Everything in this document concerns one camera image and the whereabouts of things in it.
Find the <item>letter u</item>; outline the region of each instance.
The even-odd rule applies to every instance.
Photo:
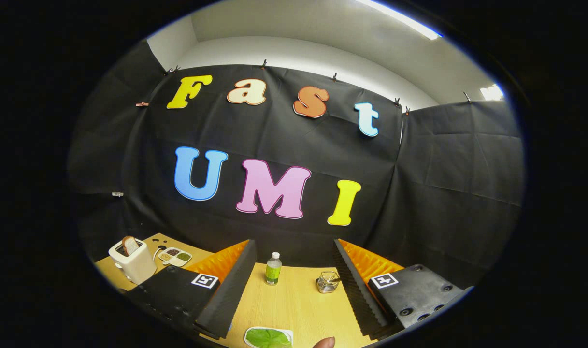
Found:
[[[193,147],[181,146],[176,149],[176,172],[174,183],[176,190],[181,195],[194,201],[207,201],[214,197],[218,189],[219,177],[221,176],[221,165],[227,161],[228,155],[223,151],[208,150],[208,174],[206,183],[202,188],[194,187],[190,183],[190,174],[193,172],[193,160],[199,156],[199,151]]]

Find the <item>finger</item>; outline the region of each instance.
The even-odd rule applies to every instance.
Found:
[[[334,337],[320,340],[313,348],[334,348]]]

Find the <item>plastic bottle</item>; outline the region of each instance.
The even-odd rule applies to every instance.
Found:
[[[272,253],[272,258],[266,262],[266,284],[271,286],[279,282],[279,273],[281,273],[281,260],[279,253]]]

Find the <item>white toaster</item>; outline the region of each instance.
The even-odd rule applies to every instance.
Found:
[[[139,249],[130,254],[130,256],[124,255],[122,241],[110,247],[109,256],[113,259],[115,266],[124,272],[128,280],[139,285],[154,275],[154,271],[157,270],[157,264],[152,260],[152,255],[148,251],[148,245],[142,240],[135,239],[135,241],[139,244]]]

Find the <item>ceiling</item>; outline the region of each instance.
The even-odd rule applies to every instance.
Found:
[[[192,14],[199,42],[272,36],[307,40],[387,68],[439,104],[483,100],[493,84],[445,38],[429,40],[409,26],[354,0],[224,0]]]

